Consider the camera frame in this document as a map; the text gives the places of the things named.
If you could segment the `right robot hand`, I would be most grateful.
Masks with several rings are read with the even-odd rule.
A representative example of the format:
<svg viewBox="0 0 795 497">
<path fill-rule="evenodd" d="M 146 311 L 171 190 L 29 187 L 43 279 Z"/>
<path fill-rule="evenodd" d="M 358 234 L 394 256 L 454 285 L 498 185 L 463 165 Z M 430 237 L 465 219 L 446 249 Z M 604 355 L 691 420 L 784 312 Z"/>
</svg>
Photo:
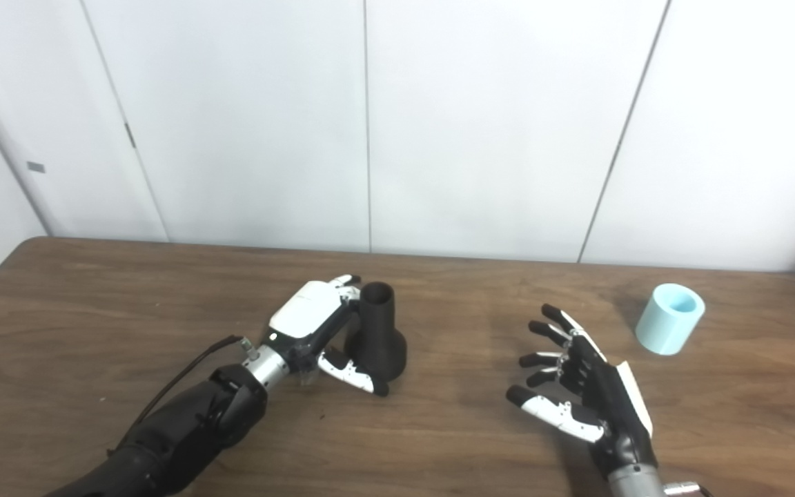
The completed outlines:
<svg viewBox="0 0 795 497">
<path fill-rule="evenodd" d="M 510 386 L 508 402 L 590 447 L 602 477 L 622 469 L 657 469 L 653 422 L 630 364 L 612 364 L 584 327 L 549 303 L 544 321 L 528 330 L 546 337 L 559 352 L 527 353 L 518 359 L 533 368 L 526 384 Z"/>
</svg>

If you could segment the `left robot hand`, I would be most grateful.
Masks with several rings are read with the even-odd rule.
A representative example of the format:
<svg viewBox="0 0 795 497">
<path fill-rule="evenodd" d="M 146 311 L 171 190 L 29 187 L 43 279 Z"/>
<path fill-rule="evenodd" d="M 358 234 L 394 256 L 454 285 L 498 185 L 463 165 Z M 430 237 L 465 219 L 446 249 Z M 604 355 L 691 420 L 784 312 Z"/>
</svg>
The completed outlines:
<svg viewBox="0 0 795 497">
<path fill-rule="evenodd" d="M 278 309 L 267 326 L 259 351 L 274 353 L 284 375 L 318 370 L 375 396 L 386 397 L 389 386 L 329 346 L 360 308 L 362 291 L 356 277 L 307 281 Z"/>
</svg>

